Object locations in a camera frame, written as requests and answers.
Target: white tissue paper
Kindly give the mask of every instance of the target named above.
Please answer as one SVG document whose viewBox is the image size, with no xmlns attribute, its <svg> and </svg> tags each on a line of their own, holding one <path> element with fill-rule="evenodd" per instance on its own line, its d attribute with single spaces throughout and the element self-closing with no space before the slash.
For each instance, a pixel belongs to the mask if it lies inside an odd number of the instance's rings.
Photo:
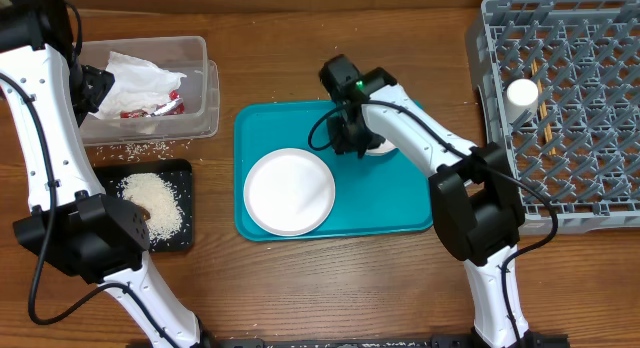
<svg viewBox="0 0 640 348">
<path fill-rule="evenodd" d="M 120 112 L 140 109 L 152 113 L 171 101 L 169 93 L 180 88 L 180 79 L 186 77 L 117 52 L 109 54 L 106 71 L 113 73 L 116 81 L 98 112 L 92 113 L 98 119 L 119 119 Z"/>
</svg>

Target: white cylinder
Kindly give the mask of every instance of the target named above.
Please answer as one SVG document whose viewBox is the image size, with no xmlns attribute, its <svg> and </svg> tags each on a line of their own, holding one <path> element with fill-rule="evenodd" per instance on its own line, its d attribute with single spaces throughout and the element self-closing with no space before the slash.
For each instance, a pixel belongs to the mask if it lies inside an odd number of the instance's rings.
<svg viewBox="0 0 640 348">
<path fill-rule="evenodd" d="M 515 80 L 507 87 L 503 100 L 507 122 L 513 123 L 527 110 L 531 112 L 530 120 L 538 109 L 538 86 L 530 79 Z"/>
</svg>

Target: plastic bin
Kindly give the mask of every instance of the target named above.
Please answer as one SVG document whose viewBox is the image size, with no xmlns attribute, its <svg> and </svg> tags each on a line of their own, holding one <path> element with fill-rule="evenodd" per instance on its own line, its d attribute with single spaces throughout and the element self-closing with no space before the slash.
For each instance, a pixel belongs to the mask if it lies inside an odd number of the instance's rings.
<svg viewBox="0 0 640 348">
<path fill-rule="evenodd" d="M 80 126 L 85 145 L 211 137 L 218 131 L 218 69 L 207 59 L 202 37 L 141 38 L 86 42 L 80 62 L 104 69 L 115 51 L 184 73 L 178 93 L 185 113 L 174 116 L 100 120 L 88 115 Z"/>
</svg>

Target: white plate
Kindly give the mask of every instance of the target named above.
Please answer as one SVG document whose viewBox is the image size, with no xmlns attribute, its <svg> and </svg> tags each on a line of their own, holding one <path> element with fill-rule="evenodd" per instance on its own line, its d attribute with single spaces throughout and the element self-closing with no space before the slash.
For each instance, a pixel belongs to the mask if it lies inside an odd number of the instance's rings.
<svg viewBox="0 0 640 348">
<path fill-rule="evenodd" d="M 296 236 L 317 228 L 329 216 L 336 185 L 329 167 L 315 155 L 294 148 L 262 157 L 244 182 L 244 204 L 251 219 L 269 233 Z"/>
</svg>

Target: black tray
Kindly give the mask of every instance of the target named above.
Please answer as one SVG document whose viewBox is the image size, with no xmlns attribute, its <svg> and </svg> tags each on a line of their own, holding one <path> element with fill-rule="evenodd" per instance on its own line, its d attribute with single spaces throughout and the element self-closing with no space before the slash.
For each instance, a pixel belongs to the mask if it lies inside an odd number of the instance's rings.
<svg viewBox="0 0 640 348">
<path fill-rule="evenodd" d="M 167 159 L 157 162 L 131 163 L 99 167 L 94 169 L 98 180 L 108 195 L 119 197 L 122 188 L 118 183 L 124 178 L 137 173 L 155 173 L 166 182 L 169 182 L 178 192 L 176 201 L 182 209 L 182 226 L 173 237 L 167 240 L 158 240 L 151 243 L 151 252 L 177 252 L 184 251 L 193 245 L 193 172 L 191 164 L 184 159 Z"/>
</svg>

